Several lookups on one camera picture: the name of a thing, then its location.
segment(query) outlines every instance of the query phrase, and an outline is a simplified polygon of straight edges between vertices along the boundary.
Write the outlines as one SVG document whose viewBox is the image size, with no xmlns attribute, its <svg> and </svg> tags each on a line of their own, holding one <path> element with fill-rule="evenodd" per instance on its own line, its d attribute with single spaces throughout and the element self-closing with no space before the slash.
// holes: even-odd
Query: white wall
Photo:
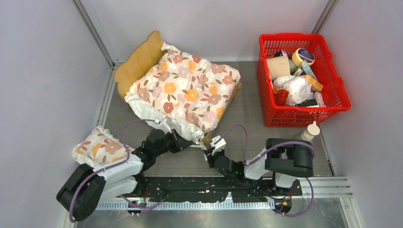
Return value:
<svg viewBox="0 0 403 228">
<path fill-rule="evenodd" d="M 310 33 L 327 0 L 82 0 L 110 55 L 124 62 L 154 30 L 180 50 L 257 60 L 264 33 Z"/>
<path fill-rule="evenodd" d="M 1 227 L 60 226 L 56 194 L 94 127 L 108 72 L 71 1 L 1 1 Z"/>
<path fill-rule="evenodd" d="M 321 33 L 351 110 L 321 124 L 365 227 L 402 227 L 403 1 L 339 1 Z"/>
</svg>

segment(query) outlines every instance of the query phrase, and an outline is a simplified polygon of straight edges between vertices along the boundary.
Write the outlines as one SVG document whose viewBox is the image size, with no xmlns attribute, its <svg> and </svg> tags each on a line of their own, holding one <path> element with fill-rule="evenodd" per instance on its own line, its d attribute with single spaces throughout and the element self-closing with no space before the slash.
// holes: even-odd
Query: bed sheet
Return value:
<svg viewBox="0 0 403 228">
<path fill-rule="evenodd" d="M 126 102 L 140 118 L 165 132 L 175 128 L 186 140 L 199 143 L 217 127 L 232 91 L 240 80 L 238 70 L 163 44 L 167 51 L 159 63 L 130 87 Z"/>
</svg>

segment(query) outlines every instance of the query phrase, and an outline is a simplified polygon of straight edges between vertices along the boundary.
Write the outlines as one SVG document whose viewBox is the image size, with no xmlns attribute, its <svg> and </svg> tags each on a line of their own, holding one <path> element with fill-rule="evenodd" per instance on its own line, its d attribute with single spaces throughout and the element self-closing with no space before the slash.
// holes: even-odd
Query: headboard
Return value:
<svg viewBox="0 0 403 228">
<path fill-rule="evenodd" d="M 114 79 L 123 101 L 125 101 L 125 95 L 129 92 L 130 86 L 143 77 L 150 68 L 158 64 L 164 55 L 164 52 L 161 51 L 163 41 L 160 36 L 159 31 L 152 32 L 147 40 L 134 50 L 127 61 L 116 69 Z"/>
</svg>

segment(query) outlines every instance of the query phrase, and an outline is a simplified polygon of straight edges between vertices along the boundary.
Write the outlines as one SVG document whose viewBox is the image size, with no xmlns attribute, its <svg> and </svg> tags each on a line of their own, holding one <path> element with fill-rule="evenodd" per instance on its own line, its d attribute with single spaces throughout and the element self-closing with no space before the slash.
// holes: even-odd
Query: red plastic crate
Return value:
<svg viewBox="0 0 403 228">
<path fill-rule="evenodd" d="M 343 80 L 337 75 L 325 39 L 319 34 L 279 33 L 263 34 L 259 38 L 260 55 L 258 81 L 262 101 L 263 118 L 267 127 L 306 127 L 316 120 L 317 124 L 340 111 L 347 111 L 351 104 L 344 89 Z M 307 108 L 278 106 L 274 94 L 266 58 L 280 50 L 292 55 L 298 48 L 306 48 L 315 56 L 312 71 L 324 86 L 321 93 L 326 107 Z"/>
</svg>

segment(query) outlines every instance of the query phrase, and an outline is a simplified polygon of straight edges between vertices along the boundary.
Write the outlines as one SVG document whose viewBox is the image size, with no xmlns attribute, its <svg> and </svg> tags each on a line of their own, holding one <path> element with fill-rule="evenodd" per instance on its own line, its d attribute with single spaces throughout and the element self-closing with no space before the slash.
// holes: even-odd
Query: wooden bed frame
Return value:
<svg viewBox="0 0 403 228">
<path fill-rule="evenodd" d="M 117 83 L 119 95 L 125 103 L 125 95 L 129 92 L 131 85 L 138 79 L 142 78 L 150 68 L 157 65 L 160 58 L 165 54 L 165 52 L 161 51 L 164 42 L 160 37 L 161 34 L 159 31 L 152 32 L 148 36 L 148 39 L 134 50 L 127 61 L 116 69 L 114 79 Z M 232 92 L 227 106 L 225 107 L 223 115 L 241 87 L 242 83 L 241 80 L 239 80 Z M 214 130 L 211 130 L 205 134 L 202 140 L 205 146 L 210 145 L 213 133 Z"/>
</svg>

